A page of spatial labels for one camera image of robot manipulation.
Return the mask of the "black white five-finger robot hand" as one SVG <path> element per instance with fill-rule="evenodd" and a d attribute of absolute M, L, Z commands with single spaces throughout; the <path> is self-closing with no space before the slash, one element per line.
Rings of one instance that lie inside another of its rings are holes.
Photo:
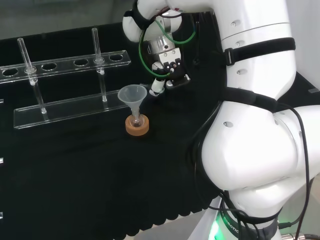
<path fill-rule="evenodd" d="M 152 53 L 154 62 L 151 71 L 156 76 L 149 89 L 149 93 L 157 97 L 165 90 L 172 90 L 190 82 L 191 78 L 182 60 L 182 54 L 178 47 L 167 51 Z"/>

